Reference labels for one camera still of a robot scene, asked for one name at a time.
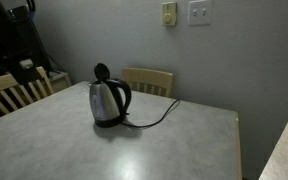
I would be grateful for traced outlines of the yellowed wall thermostat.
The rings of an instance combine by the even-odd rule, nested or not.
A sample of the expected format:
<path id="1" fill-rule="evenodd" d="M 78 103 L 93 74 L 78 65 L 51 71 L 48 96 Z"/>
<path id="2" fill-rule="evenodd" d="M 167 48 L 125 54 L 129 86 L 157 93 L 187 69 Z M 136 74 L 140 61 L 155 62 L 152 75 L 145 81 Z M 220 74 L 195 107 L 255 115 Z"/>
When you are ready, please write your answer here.
<path id="1" fill-rule="evenodd" d="M 175 26 L 177 21 L 177 3 L 164 2 L 162 4 L 162 24 L 164 26 Z"/>

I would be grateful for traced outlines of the white double light switch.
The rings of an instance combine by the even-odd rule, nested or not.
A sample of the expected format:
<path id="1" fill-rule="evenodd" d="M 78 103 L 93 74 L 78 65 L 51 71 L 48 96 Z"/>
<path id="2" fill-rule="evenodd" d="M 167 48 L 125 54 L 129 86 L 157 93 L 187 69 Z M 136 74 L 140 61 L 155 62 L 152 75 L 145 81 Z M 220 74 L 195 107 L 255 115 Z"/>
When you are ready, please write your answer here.
<path id="1" fill-rule="evenodd" d="M 212 0 L 194 0 L 189 2 L 188 25 L 209 25 L 211 23 Z"/>

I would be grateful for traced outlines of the wooden chair behind table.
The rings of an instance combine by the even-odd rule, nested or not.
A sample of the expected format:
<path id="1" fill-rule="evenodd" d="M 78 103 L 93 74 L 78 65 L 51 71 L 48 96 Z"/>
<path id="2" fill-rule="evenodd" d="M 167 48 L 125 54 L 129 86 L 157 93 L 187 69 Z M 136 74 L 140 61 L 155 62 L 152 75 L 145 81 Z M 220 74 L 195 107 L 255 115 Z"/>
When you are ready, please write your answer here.
<path id="1" fill-rule="evenodd" d="M 124 68 L 121 70 L 121 77 L 132 90 L 163 97 L 171 96 L 174 80 L 172 73 L 144 68 Z"/>

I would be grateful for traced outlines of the beige side cabinet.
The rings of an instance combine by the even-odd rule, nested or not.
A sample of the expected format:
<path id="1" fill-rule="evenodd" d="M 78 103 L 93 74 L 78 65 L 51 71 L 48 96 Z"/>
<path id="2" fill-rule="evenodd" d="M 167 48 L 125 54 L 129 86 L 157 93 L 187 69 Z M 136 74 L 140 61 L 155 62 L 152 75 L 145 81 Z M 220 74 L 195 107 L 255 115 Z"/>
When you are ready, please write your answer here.
<path id="1" fill-rule="evenodd" d="M 71 80 L 67 72 L 51 72 L 49 80 L 54 93 L 62 91 L 71 86 Z"/>

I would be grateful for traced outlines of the wooden chair at left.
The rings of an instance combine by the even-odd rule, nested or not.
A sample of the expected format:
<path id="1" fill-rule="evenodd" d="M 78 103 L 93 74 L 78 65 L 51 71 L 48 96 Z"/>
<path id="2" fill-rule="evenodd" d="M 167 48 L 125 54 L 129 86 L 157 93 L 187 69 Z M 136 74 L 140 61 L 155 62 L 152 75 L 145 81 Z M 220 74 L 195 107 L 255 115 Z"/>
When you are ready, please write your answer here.
<path id="1" fill-rule="evenodd" d="M 11 74 L 0 76 L 0 111 L 9 114 L 54 93 L 43 67 L 37 67 L 40 77 L 20 85 Z"/>

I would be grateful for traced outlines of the stainless steel electric kettle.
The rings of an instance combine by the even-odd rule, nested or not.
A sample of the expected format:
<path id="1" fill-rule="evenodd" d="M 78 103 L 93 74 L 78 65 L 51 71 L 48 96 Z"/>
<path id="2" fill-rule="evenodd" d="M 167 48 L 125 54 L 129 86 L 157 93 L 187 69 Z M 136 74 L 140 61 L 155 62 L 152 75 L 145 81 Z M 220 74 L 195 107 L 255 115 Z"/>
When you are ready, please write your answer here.
<path id="1" fill-rule="evenodd" d="M 131 89 L 125 81 L 111 78 L 103 63 L 94 67 L 94 74 L 97 80 L 89 84 L 89 103 L 95 124 L 102 128 L 114 127 L 126 118 Z"/>

